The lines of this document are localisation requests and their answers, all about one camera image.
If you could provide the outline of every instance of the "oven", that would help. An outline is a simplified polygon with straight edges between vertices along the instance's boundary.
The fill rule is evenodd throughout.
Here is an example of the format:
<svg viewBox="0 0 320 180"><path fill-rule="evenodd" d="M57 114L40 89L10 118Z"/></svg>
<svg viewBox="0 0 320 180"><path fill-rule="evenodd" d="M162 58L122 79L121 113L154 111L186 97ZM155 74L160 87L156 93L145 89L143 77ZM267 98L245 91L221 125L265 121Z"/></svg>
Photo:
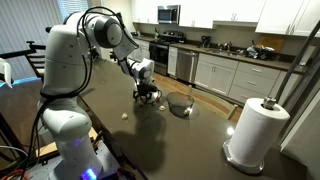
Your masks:
<svg viewBox="0 0 320 180"><path fill-rule="evenodd" d="M150 42L150 59L155 63L154 72L167 76L169 46Z"/></svg>

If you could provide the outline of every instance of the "window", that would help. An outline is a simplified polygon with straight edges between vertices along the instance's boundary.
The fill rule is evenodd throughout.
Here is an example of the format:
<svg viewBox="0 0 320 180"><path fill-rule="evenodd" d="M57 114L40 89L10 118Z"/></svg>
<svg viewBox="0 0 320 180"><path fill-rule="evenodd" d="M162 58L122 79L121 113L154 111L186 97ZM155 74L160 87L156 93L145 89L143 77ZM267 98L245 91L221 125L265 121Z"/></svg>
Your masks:
<svg viewBox="0 0 320 180"><path fill-rule="evenodd" d="M88 9L87 0L58 0L58 6L62 20L69 14L77 11L86 11Z"/></svg>

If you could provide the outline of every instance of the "table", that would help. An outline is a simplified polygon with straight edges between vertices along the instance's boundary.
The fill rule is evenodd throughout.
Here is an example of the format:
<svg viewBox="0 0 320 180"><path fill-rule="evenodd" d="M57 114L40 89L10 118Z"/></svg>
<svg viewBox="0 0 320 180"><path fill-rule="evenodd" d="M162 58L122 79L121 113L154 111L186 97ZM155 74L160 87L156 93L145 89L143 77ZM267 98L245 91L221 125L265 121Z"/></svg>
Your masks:
<svg viewBox="0 0 320 180"><path fill-rule="evenodd" d="M134 81L108 61L95 62L91 82L82 99L126 155L152 180L156 179L305 179L306 167L272 147L260 176L238 172L226 163L222 144L235 124L215 115L197 101L189 118L169 110L165 98L154 106L141 106L132 97ZM162 89L164 97L169 93ZM121 115L128 114L128 120Z"/></svg>

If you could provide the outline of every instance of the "paper towel roll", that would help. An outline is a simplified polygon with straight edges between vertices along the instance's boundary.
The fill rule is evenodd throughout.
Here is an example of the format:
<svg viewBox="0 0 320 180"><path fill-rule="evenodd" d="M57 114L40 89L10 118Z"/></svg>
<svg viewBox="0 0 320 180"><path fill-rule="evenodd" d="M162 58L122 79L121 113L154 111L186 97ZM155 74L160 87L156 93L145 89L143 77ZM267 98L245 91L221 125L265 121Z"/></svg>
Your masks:
<svg viewBox="0 0 320 180"><path fill-rule="evenodd" d="M262 107L263 99L246 101L235 132L230 140L231 157L240 165L255 167L280 133L290 115L280 105L273 110Z"/></svg>

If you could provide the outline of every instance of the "microwave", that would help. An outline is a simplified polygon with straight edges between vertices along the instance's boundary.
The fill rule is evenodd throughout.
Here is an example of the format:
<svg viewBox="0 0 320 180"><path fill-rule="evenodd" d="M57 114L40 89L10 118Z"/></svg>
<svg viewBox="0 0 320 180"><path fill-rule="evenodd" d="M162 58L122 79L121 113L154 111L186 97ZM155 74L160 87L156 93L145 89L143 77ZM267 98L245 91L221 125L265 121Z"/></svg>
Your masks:
<svg viewBox="0 0 320 180"><path fill-rule="evenodd" d="M159 24L179 24L180 5L158 6Z"/></svg>

